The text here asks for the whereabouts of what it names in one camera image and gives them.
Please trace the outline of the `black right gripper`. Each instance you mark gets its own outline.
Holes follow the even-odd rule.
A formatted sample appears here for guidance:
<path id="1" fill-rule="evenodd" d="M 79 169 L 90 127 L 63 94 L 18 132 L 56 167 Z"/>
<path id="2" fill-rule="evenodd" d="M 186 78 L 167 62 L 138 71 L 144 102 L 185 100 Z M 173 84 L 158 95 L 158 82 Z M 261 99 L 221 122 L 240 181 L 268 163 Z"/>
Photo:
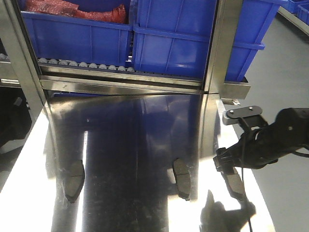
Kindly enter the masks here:
<path id="1" fill-rule="evenodd" d="M 279 111 L 275 121 L 248 134 L 242 134 L 235 145 L 216 150 L 213 158 L 218 172 L 234 172 L 234 167 L 261 169 L 279 158 L 294 154 L 307 158 L 309 149 L 309 109 L 286 108 Z"/>

